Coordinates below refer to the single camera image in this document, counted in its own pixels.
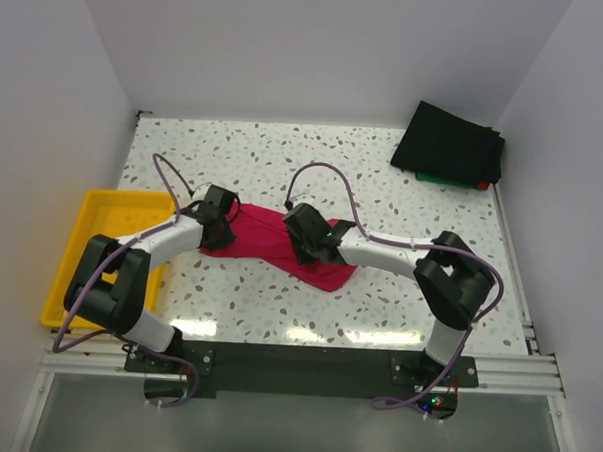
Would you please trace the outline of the magenta t shirt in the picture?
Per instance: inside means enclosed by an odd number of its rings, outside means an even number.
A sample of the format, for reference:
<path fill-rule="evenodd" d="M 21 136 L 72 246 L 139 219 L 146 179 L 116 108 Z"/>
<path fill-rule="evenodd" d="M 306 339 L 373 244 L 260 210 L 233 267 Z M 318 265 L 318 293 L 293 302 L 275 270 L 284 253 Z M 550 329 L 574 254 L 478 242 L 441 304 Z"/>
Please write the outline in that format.
<path fill-rule="evenodd" d="M 356 271 L 355 266 L 308 263 L 296 259 L 285 230 L 284 214 L 266 207 L 243 203 L 239 216 L 230 224 L 236 240 L 223 249 L 200 249 L 211 257 L 264 260 L 294 278 L 326 292 L 341 289 Z"/>

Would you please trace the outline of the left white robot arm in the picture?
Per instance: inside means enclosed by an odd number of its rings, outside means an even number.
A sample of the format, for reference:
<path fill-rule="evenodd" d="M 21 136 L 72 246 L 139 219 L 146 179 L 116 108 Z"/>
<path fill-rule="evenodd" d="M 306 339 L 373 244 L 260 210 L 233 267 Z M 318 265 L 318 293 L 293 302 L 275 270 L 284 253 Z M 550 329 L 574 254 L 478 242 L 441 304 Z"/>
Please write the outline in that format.
<path fill-rule="evenodd" d="M 148 276 L 183 253 L 232 245 L 236 236 L 230 225 L 240 202 L 238 194 L 211 185 L 201 200 L 155 226 L 117 238 L 92 237 L 65 292 L 68 312 L 59 334 L 78 316 L 149 352 L 183 357 L 182 332 L 145 305 Z"/>

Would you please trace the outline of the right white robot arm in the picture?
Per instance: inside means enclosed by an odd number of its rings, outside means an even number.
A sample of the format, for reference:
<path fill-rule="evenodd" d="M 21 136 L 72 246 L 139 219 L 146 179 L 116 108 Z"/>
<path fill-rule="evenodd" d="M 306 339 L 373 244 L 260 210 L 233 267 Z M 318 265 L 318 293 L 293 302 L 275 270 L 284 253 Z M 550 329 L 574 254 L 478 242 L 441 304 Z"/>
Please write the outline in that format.
<path fill-rule="evenodd" d="M 380 269 L 414 281 L 434 316 L 424 355 L 443 367 L 456 362 L 467 332 L 501 278 L 455 233 L 406 239 L 363 233 L 355 221 L 330 224 L 308 203 L 285 203 L 283 221 L 300 264 L 335 263 Z"/>

